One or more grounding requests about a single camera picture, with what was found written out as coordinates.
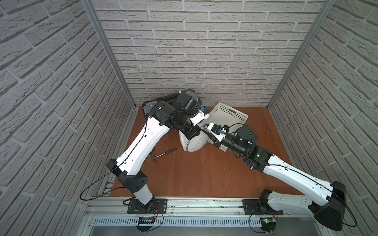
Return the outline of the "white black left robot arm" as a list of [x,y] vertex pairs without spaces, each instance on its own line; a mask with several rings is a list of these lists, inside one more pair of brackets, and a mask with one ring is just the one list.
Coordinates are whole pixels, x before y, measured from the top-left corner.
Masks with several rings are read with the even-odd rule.
[[171,129],[191,140],[200,134],[199,123],[209,118],[209,110],[191,90],[180,91],[143,103],[146,123],[128,149],[106,166],[137,201],[151,206],[154,196],[147,186],[148,178],[141,171],[148,154]]

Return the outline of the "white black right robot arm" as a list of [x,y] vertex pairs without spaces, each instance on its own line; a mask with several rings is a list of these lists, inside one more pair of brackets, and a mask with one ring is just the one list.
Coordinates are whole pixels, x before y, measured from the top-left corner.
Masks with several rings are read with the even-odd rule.
[[227,147],[241,157],[252,170],[275,177],[302,193],[301,196],[262,192],[260,203],[273,211],[291,211],[309,215],[323,226],[341,231],[346,211],[346,186],[313,177],[256,144],[258,135],[246,125],[230,132],[228,125],[211,123],[206,128],[216,147]]

